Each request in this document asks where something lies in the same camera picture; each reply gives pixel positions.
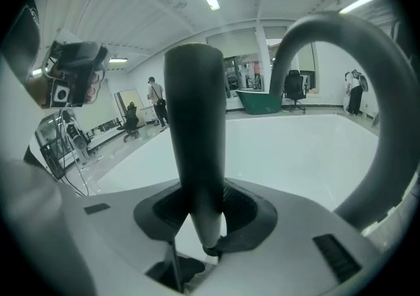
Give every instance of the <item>gray arch handle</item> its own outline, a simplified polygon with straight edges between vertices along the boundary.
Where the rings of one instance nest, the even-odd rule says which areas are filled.
[[[358,187],[335,210],[363,230],[399,204],[419,163],[419,82],[402,51],[379,28],[351,15],[322,12],[298,20],[285,34],[273,65],[271,95],[281,95],[293,57],[314,41],[334,44],[352,55],[377,95],[381,130],[375,157]]]

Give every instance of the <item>white shirt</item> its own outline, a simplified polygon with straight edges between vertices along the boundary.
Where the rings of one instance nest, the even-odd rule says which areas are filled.
[[[357,86],[360,86],[360,80],[356,79],[355,77],[352,77],[352,89]]]
[[[158,104],[158,100],[163,98],[163,88],[158,83],[149,85],[149,99],[153,100],[153,104]]]

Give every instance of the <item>backpack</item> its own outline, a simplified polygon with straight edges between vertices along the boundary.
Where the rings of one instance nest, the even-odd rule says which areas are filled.
[[[159,95],[156,93],[156,90],[155,90],[155,88],[152,86],[152,88],[153,88],[153,90],[155,91],[155,94],[156,94],[156,96],[157,96],[157,98],[159,99],[159,100],[157,100],[157,105],[158,106],[165,106],[166,105],[166,101],[165,101],[165,99],[164,98],[160,98],[159,97]]]
[[[363,92],[367,92],[369,90],[369,85],[368,81],[366,80],[366,77],[360,72],[357,72],[356,70],[354,70],[352,74],[353,77],[355,77],[360,82],[360,86],[362,86]]]
[[[367,92],[369,90],[368,81],[363,74],[359,76],[360,86],[362,86],[363,92]]]

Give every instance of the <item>black office chair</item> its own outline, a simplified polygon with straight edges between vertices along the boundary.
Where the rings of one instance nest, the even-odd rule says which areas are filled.
[[[297,103],[301,104],[299,100],[306,98],[307,91],[308,84],[305,84],[303,93],[303,76],[301,76],[299,71],[290,70],[284,81],[283,93],[285,98],[289,98],[295,102],[291,110],[298,108],[303,111],[303,114],[306,113],[306,108],[303,106],[298,106]]]
[[[125,115],[125,118],[127,121],[125,122],[125,132],[127,135],[124,136],[124,142],[127,142],[127,138],[129,136],[134,136],[135,138],[140,136],[140,133],[138,132],[138,117],[136,115],[137,107],[129,106],[127,108],[127,113]]]

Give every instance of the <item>green bathtub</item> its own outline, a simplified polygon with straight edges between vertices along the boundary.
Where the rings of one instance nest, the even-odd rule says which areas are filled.
[[[236,91],[248,114],[261,115],[278,113],[282,108],[282,98],[275,98],[266,92]]]

